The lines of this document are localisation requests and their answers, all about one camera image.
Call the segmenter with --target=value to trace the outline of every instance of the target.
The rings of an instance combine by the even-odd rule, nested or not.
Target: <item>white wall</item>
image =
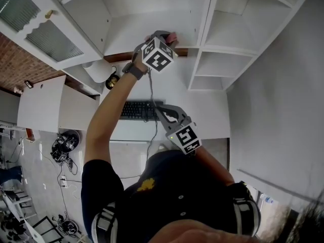
[[[16,124],[20,97],[0,90],[0,122]]]
[[[295,209],[316,198],[324,189],[324,0],[307,0],[227,96],[235,178]]]

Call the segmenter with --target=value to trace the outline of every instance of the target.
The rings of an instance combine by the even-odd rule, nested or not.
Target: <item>keyboard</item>
[[[157,106],[163,105],[162,101],[155,101]],[[151,101],[126,101],[119,119],[132,120],[159,120]]]

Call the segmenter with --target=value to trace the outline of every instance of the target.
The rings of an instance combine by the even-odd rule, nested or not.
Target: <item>wristwatch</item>
[[[144,75],[144,73],[138,67],[136,67],[133,62],[127,63],[126,66],[123,68],[123,72],[132,74],[134,77],[137,78],[137,80],[140,80],[141,77]]]

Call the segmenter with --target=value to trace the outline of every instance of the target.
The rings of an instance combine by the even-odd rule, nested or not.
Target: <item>cabinet door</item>
[[[0,0],[0,28],[57,70],[103,57],[57,0]]]

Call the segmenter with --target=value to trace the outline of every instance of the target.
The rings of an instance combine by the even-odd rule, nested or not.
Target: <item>tiled floor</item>
[[[31,224],[34,224],[38,219],[48,216],[56,217],[58,214],[64,215],[65,207],[61,194],[60,187],[57,182],[57,177],[61,168],[52,160],[50,155],[51,146],[56,139],[55,133],[40,132],[41,139],[34,143],[24,140],[24,155],[20,154],[19,161],[15,164],[20,164],[24,171],[24,186],[32,197],[35,210],[38,217],[31,218]],[[80,145],[71,152],[70,157],[78,166],[77,175],[69,172],[66,165],[63,166],[62,174],[67,177],[67,180],[81,181],[82,165],[85,152],[85,133],[81,132]],[[39,151],[39,144],[42,143],[41,155]],[[3,138],[3,154],[8,159],[12,154],[18,139],[10,141],[8,138]],[[161,142],[154,142],[150,150],[150,155],[157,151],[158,145]],[[164,142],[167,147],[170,146],[169,142]],[[220,161],[221,164],[226,166],[227,146],[226,139],[206,140],[202,142],[203,145],[210,151],[210,153]],[[146,150],[148,144],[146,143],[111,143],[110,155],[113,168],[120,177],[137,176],[142,173],[145,167]],[[18,146],[12,161],[18,159],[18,153],[21,147]],[[132,185],[138,178],[122,179],[124,188]],[[77,182],[68,182],[69,188],[62,188],[65,204],[71,220],[74,220],[82,232],[85,232],[82,219],[82,208],[80,192],[81,184]]]

